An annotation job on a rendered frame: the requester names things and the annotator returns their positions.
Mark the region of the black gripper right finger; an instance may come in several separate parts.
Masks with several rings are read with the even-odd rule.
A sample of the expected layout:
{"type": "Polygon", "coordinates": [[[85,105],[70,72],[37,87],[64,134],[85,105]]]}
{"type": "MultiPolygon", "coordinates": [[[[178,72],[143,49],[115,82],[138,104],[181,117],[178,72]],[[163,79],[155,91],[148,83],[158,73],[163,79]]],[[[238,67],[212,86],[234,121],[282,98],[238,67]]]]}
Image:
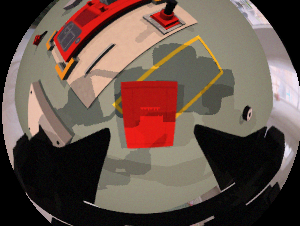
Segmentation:
{"type": "Polygon", "coordinates": [[[240,137],[200,124],[195,125],[194,136],[204,157],[207,158],[220,191],[235,182],[232,179],[239,174],[240,169],[250,157],[256,142],[262,140],[265,133],[267,133],[267,126],[256,130],[250,136],[240,137]]]}

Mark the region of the orange rectangular outline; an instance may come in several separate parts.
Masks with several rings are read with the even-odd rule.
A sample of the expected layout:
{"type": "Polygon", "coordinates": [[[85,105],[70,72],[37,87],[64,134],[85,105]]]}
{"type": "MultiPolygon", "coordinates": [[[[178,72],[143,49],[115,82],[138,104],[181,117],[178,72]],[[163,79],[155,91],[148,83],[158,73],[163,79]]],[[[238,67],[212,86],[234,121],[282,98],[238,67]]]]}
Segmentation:
{"type": "MultiPolygon", "coordinates": [[[[194,104],[196,98],[199,98],[200,96],[202,96],[202,93],[206,92],[206,90],[207,90],[208,88],[210,88],[210,86],[211,86],[212,84],[214,84],[214,82],[215,82],[216,80],[218,80],[218,77],[219,77],[219,76],[222,76],[222,73],[223,73],[222,68],[219,67],[218,61],[216,61],[216,59],[215,59],[215,56],[212,55],[212,52],[210,51],[210,49],[208,49],[207,45],[204,44],[204,41],[203,41],[202,39],[200,39],[200,36],[196,36],[196,37],[194,37],[194,39],[191,39],[191,40],[186,41],[186,43],[183,44],[183,45],[181,45],[181,47],[179,47],[178,49],[175,49],[175,51],[173,51],[173,53],[170,53],[170,55],[167,55],[167,56],[165,57],[165,59],[162,59],[161,61],[158,61],[157,64],[154,64],[154,65],[153,65],[153,68],[150,68],[149,71],[147,71],[147,72],[145,73],[145,75],[142,75],[142,76],[139,77],[138,80],[137,80],[137,81],[143,81],[143,80],[145,80],[145,78],[146,78],[147,76],[149,76],[150,73],[153,73],[153,72],[154,72],[154,69],[158,69],[159,67],[161,67],[161,65],[163,65],[163,63],[166,63],[167,60],[170,60],[170,57],[173,57],[173,56],[175,55],[175,53],[178,53],[179,51],[181,51],[182,48],[188,47],[188,45],[194,43],[194,41],[195,41],[195,40],[198,40],[198,39],[199,39],[199,41],[202,41],[202,44],[204,45],[204,47],[206,47],[208,53],[210,53],[210,55],[211,55],[212,59],[214,59],[216,65],[218,65],[218,68],[219,68],[219,71],[220,71],[220,72],[218,73],[218,76],[215,76],[215,77],[214,77],[214,80],[211,80],[210,84],[207,84],[207,85],[206,85],[206,88],[202,89],[202,92],[199,92],[199,94],[196,94],[196,96],[195,96],[194,98],[192,98],[192,100],[190,100],[190,102],[188,102],[188,104],[187,104],[186,106],[183,106],[183,108],[182,108],[181,110],[179,110],[179,112],[177,112],[177,116],[175,116],[175,118],[177,118],[177,117],[179,116],[179,114],[182,114],[182,113],[183,113],[183,110],[185,110],[186,108],[190,108],[191,104],[194,104]]],[[[121,102],[121,101],[122,101],[122,96],[119,97],[117,101],[115,101],[115,104],[114,104],[113,106],[114,106],[114,108],[117,108],[117,109],[119,110],[119,112],[121,112],[121,113],[123,114],[123,109],[121,108],[121,106],[118,106],[119,102],[121,102]]]]}

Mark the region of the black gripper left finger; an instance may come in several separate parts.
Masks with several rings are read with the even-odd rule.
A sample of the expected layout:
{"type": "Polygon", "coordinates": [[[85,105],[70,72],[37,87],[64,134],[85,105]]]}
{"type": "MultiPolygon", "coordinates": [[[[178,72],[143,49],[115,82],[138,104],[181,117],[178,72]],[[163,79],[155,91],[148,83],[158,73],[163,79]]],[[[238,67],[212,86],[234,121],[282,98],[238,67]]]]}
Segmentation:
{"type": "Polygon", "coordinates": [[[105,155],[110,144],[110,128],[74,141],[73,144],[52,146],[32,137],[38,157],[56,167],[58,173],[86,202],[96,203],[96,194],[105,155]]]}

